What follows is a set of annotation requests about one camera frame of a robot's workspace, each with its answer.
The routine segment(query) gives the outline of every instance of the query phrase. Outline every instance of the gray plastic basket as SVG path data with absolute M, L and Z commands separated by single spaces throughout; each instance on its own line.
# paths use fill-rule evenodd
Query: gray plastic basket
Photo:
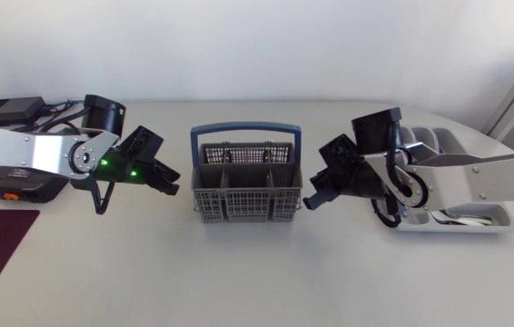
M 234 130 L 292 133 L 291 143 L 202 144 L 198 135 Z M 208 124 L 191 130 L 194 209 L 205 223 L 290 222 L 301 208 L 301 129 L 277 123 Z

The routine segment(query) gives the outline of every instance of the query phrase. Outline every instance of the black cable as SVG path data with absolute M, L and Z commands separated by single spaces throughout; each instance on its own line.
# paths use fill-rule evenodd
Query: black cable
M 398 134 L 398 130 L 399 130 L 398 122 L 393 122 L 390 125 L 390 135 L 389 135 L 390 150 L 388 151 L 388 154 L 386 156 L 386 171 L 388 172 L 388 178 L 394 184 L 394 186 L 397 189 L 399 189 L 399 191 L 401 191 L 402 194 L 404 194 L 404 196 L 409 197 L 412 195 L 412 190 L 400 181 L 399 176 L 396 174 L 396 169 L 395 169 L 396 163 L 395 163 L 394 159 L 396 156 L 396 148 L 397 148 L 396 137 Z
M 74 105 L 79 104 L 81 102 L 82 101 L 69 101 L 68 100 L 68 101 L 66 101 L 64 103 L 60 103 L 60 104 L 48 104 L 41 109 L 41 111 L 42 111 L 41 116 L 48 116 L 48 115 L 52 114 L 53 116 L 49 120 L 47 120 L 46 122 L 44 122 L 42 124 L 31 124 L 31 125 L 26 125 L 26 126 L 20 126 L 20 127 L 12 129 L 11 131 L 24 132 L 24 133 L 34 132 L 34 131 L 38 130 L 39 128 L 44 127 L 45 125 L 50 124 L 59 115 L 63 114 L 64 112 L 71 109 Z M 63 105 L 64 107 L 61 110 L 57 110 L 57 107 L 61 106 L 61 105 Z
M 78 134 L 78 135 L 81 135 L 81 134 L 82 134 L 82 132 L 80 132 L 80 130 L 79 130 L 77 127 L 75 127 L 75 125 L 74 125 L 74 124 L 71 124 L 71 123 L 69 123 L 69 122 L 63 122 L 62 124 L 66 124 L 66 125 L 68 125 L 69 127 L 71 127 L 71 128 L 74 130 L 74 132 L 75 132 L 76 134 Z
M 394 228 L 400 224 L 400 215 L 395 214 L 394 220 L 389 219 L 386 214 L 381 212 L 381 209 L 378 207 L 378 201 L 376 199 L 371 199 L 372 208 L 374 209 L 374 213 L 381 219 L 381 222 L 387 225 L 390 228 Z
M 84 114 L 87 114 L 87 112 L 89 112 L 89 110 L 90 110 L 90 108 L 84 108 L 83 110 L 81 110 L 75 114 L 70 114 L 63 118 L 53 120 L 49 124 L 44 124 L 40 131 L 47 132 L 56 125 L 63 124 L 65 122 L 70 122 L 70 121 L 74 120 L 75 118 L 79 118 L 79 117 L 83 116 Z

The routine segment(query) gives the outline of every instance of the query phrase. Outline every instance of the white table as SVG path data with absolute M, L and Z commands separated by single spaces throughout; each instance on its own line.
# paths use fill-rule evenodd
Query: white table
M 193 211 L 191 127 L 300 125 L 302 196 L 311 196 L 309 178 L 325 167 L 318 149 L 341 133 L 353 139 L 351 119 L 391 105 L 127 107 L 124 137 L 138 124 L 163 137 L 156 158 L 182 174 L 181 190 L 118 184 L 103 216 L 71 186 L 47 204 L 0 201 L 41 210 L 0 275 L 0 326 L 514 326 L 514 233 L 395 232 L 369 200 L 346 196 L 301 209 L 293 223 L 203 224 Z M 403 124 L 452 129 L 472 154 L 509 151 L 438 116 L 402 115 Z M 212 137 L 238 141 L 214 134 L 201 143 Z

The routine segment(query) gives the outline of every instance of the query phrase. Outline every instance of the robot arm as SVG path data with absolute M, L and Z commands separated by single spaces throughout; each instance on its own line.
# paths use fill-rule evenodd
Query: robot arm
M 0 129 L 0 165 L 34 168 L 71 179 L 87 178 L 119 136 L 106 131 L 81 132 L 25 134 Z
M 105 212 L 115 183 L 148 184 L 175 195 L 179 185 L 173 182 L 180 175 L 154 159 L 163 138 L 139 126 L 113 147 L 122 132 L 124 119 L 118 117 L 125 107 L 96 95 L 87 95 L 84 103 L 88 115 L 76 131 L 27 134 L 0 129 L 0 165 L 70 178 L 74 188 L 92 193 L 98 214 Z M 104 198 L 97 181 L 109 182 Z
M 399 120 L 399 108 L 358 118 L 352 121 L 357 144 L 343 134 L 324 145 L 328 167 L 311 178 L 317 193 L 303 199 L 306 207 L 344 194 L 372 199 L 381 220 L 399 229 L 486 232 L 511 224 L 501 205 L 514 201 L 514 154 L 479 158 L 403 145 Z

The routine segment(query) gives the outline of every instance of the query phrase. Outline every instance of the basket handle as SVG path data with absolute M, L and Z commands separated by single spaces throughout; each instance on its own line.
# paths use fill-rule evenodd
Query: basket handle
M 295 144 L 295 163 L 301 165 L 301 128 L 292 124 L 267 122 L 230 122 L 196 126 L 191 129 L 191 147 L 193 150 L 193 167 L 199 166 L 199 135 L 226 131 L 274 131 L 293 134 Z

